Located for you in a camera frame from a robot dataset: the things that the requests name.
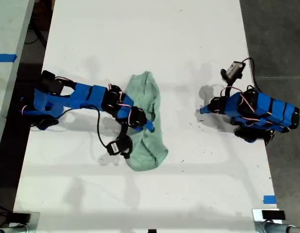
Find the black cable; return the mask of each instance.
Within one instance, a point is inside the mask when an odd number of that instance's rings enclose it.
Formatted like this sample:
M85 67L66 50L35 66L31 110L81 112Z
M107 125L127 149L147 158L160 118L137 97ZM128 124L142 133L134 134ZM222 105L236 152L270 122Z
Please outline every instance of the black cable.
M100 110L95 106L95 105L85 105L85 106L82 106L81 108L95 108L98 112L98 119L97 119L97 134L98 134L98 138L99 138L99 141L101 143L101 145L104 147L104 148L107 148L107 146L103 143L102 139L101 139L101 136L100 136L100 132L99 132L99 122L100 122ZM75 109L68 109L66 111L64 111L60 116L56 117L55 119L59 119L61 118L64 114L66 114L67 112L71 111L71 110L75 110ZM33 124L31 125L30 127L34 127L34 126L37 126L39 124L41 124L44 120L53 120L54 118L50 118L50 119L43 119L41 120L39 123L37 124Z
M247 60L251 60L251 61L252 61L252 77L253 77L253 83L254 83L254 86L255 86L255 88L256 88L259 92L262 92L261 89L258 87L258 85L257 85L257 83L256 83L254 60L253 60L253 58L248 57L248 58L244 59L244 60L242 61L242 63L244 63L244 62L247 61Z
M39 39L39 38L37 37L34 41L32 41L32 42L25 42L24 44L25 44L25 45L31 45L31 44L33 44L34 42L36 42L38 39Z
M95 108L98 112L98 119L97 119L97 134L98 134L98 138L99 138L99 141L101 143L101 145L104 147L104 148L107 148L107 146L103 143L101 137L100 137L100 132L99 132L99 122L100 122L100 110L95 106L95 105L85 105L85 106L82 106L81 108Z

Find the green cloth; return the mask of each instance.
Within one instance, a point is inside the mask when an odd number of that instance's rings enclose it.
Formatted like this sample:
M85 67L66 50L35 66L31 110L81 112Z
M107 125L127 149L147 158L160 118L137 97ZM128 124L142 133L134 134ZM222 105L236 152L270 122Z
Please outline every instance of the green cloth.
M147 129L137 132L129 129L128 135L133 141L133 151L127 164L134 171L146 171L158 167L168 154L162 141L160 127L160 94L151 72L133 75L126 88L126 93L134 100L134 106L142 108L146 118L153 122L155 131Z

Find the red wire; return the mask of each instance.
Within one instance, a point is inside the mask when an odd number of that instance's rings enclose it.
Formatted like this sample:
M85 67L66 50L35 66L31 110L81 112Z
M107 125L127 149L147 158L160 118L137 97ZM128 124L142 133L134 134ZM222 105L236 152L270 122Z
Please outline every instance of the red wire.
M255 112L254 108L251 106L251 104L249 103L249 101L243 96L242 90L239 89L239 88L237 88L237 87L227 86L227 87L223 88L223 89L221 90L221 92L220 92L220 97L222 96L222 91L224 91L224 90L227 89L227 88L233 88L233 89L236 89L236 90L240 91L240 92L241 92L241 93L240 93L240 96L242 97L242 99L247 103L247 105L248 105L249 108L252 110L252 112Z

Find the white table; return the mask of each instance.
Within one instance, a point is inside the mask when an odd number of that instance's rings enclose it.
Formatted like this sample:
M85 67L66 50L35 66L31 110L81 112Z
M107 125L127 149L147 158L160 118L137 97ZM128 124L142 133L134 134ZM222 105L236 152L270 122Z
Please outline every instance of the white table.
M57 0L44 69L122 87L152 71L169 154L134 172L100 145L97 112L70 112L30 132L15 210L40 212L39 232L255 232L252 209L276 208L262 201L274 193L264 142L195 113L224 87L220 69L247 56L237 0ZM251 83L246 68L235 86ZM109 142L119 126L102 114L100 129Z
M0 53L16 54L14 63L0 62L0 141L34 0L0 0Z

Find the gray floor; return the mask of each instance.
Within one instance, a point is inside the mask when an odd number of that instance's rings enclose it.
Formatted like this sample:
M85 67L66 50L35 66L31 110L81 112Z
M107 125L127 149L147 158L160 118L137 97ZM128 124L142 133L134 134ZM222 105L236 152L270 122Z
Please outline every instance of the gray floor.
M300 108L300 0L240 2L258 85L266 94ZM29 32L26 41L33 39ZM42 63L44 51L39 41L25 45L21 60ZM277 133L267 153L279 208L289 224L300 226L300 126Z

